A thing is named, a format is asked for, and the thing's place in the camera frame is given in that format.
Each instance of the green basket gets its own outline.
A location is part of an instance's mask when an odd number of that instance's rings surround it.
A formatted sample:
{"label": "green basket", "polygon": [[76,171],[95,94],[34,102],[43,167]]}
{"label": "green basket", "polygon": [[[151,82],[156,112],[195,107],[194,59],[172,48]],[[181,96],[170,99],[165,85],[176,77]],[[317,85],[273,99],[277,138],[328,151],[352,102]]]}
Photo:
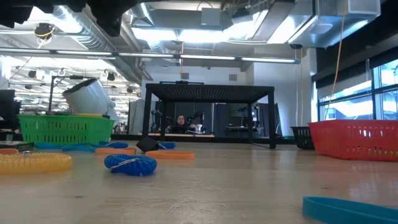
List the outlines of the green basket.
{"label": "green basket", "polygon": [[24,141],[75,144],[109,141],[113,120],[87,116],[19,115]]}

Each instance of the person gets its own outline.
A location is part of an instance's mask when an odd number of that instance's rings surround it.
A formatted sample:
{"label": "person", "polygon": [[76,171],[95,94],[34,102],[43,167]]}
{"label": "person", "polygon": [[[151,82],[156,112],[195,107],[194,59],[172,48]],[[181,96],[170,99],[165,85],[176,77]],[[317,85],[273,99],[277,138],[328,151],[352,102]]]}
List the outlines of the person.
{"label": "person", "polygon": [[[190,131],[197,131],[197,126],[191,124],[189,126]],[[185,117],[184,115],[180,114],[177,116],[177,121],[173,125],[169,125],[166,127],[166,131],[169,133],[175,134],[185,134],[188,131],[188,126],[185,124]]]}

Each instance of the orange plastic ring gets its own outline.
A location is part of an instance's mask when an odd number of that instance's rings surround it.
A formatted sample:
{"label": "orange plastic ring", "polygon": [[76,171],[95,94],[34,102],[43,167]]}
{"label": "orange plastic ring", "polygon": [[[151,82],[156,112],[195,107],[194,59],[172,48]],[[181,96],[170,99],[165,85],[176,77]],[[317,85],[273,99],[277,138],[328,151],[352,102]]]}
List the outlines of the orange plastic ring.
{"label": "orange plastic ring", "polygon": [[18,149],[0,149],[0,154],[13,155],[13,154],[19,154],[19,151]]}
{"label": "orange plastic ring", "polygon": [[96,154],[127,154],[127,155],[135,155],[136,148],[129,147],[125,149],[112,149],[112,148],[97,148],[95,149]]}
{"label": "orange plastic ring", "polygon": [[154,159],[194,159],[195,153],[190,151],[149,151],[145,153],[146,156],[150,156]]}

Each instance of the yellow coiled toy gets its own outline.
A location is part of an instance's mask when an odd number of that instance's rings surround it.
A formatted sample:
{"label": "yellow coiled toy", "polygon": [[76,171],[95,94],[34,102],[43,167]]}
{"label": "yellow coiled toy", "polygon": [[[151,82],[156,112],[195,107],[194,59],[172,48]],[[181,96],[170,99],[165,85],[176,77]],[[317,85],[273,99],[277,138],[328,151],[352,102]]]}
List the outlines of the yellow coiled toy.
{"label": "yellow coiled toy", "polygon": [[61,153],[0,154],[0,174],[38,174],[68,170],[73,164]]}

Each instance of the red basket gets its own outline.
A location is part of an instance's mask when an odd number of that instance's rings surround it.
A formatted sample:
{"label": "red basket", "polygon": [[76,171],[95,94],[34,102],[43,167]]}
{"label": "red basket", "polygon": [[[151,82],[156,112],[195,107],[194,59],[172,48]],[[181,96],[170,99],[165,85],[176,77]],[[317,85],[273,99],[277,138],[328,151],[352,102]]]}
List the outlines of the red basket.
{"label": "red basket", "polygon": [[339,159],[398,162],[398,121],[333,120],[310,123],[320,154]]}

